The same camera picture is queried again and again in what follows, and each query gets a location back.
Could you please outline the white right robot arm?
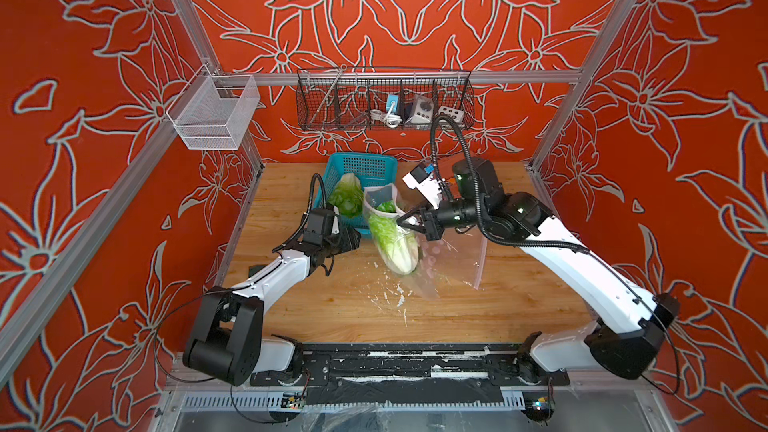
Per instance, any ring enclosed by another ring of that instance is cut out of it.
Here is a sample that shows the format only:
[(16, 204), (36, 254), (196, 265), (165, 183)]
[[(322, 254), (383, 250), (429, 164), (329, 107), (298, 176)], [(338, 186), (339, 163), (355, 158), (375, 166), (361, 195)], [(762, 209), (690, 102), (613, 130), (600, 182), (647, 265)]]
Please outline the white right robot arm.
[(403, 178), (425, 203), (398, 219), (429, 241), (449, 228), (475, 226), (498, 245), (521, 249), (554, 272), (594, 312), (586, 325), (565, 332), (534, 332), (518, 348), (514, 367), (525, 383), (537, 384), (560, 370), (601, 367), (627, 380), (642, 377), (657, 358), (680, 310), (668, 293), (633, 283), (584, 246), (539, 199), (507, 193), (494, 165), (479, 157), (453, 164), (458, 192), (422, 162)]

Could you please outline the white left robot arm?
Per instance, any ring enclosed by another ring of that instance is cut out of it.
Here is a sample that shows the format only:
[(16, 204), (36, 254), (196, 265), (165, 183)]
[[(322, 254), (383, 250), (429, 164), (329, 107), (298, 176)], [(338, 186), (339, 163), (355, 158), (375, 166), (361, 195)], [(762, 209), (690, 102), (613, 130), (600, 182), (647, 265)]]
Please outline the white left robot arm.
[(359, 248), (362, 235), (327, 207), (306, 212), (297, 230), (276, 247), (277, 258), (231, 287), (215, 287), (201, 300), (182, 355), (185, 367), (240, 386), (258, 373), (303, 374), (302, 346), (263, 335), (266, 313), (317, 269), (329, 275), (335, 258)]

